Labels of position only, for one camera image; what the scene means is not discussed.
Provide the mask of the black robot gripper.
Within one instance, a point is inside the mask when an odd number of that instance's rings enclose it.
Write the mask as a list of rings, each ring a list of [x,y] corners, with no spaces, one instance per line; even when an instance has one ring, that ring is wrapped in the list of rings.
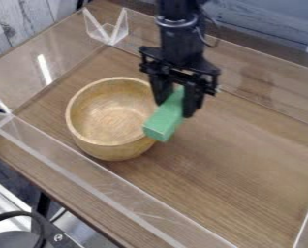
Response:
[[[190,118],[201,108],[204,94],[214,95],[220,69],[205,60],[200,22],[160,25],[160,46],[141,46],[140,71],[149,76],[153,99],[161,105],[173,93],[173,83],[184,86],[182,116]]]

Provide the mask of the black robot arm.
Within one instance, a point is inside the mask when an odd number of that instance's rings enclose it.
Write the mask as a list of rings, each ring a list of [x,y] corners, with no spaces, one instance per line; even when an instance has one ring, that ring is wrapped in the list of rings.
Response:
[[[141,46],[140,71],[149,75],[156,104],[173,93],[173,84],[184,86],[182,116],[201,108],[204,95],[216,95],[221,70],[204,58],[204,48],[216,47],[204,38],[209,16],[201,0],[156,0],[154,24],[160,46]]]

